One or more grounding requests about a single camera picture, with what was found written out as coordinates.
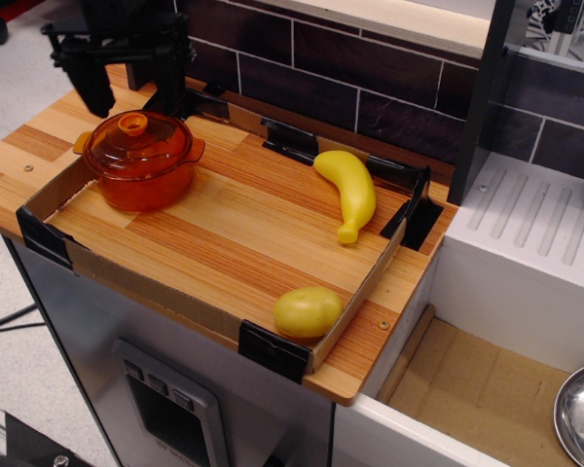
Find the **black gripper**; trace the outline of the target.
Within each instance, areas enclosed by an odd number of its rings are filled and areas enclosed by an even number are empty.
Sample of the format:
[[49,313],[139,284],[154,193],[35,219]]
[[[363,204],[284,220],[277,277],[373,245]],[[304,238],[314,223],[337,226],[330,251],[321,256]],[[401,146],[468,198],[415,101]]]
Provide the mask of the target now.
[[151,108],[176,114],[185,92],[184,67],[196,52],[189,19],[164,1],[80,1],[71,17],[41,28],[55,66],[66,71],[91,113],[107,118],[115,104],[104,66],[154,64]]

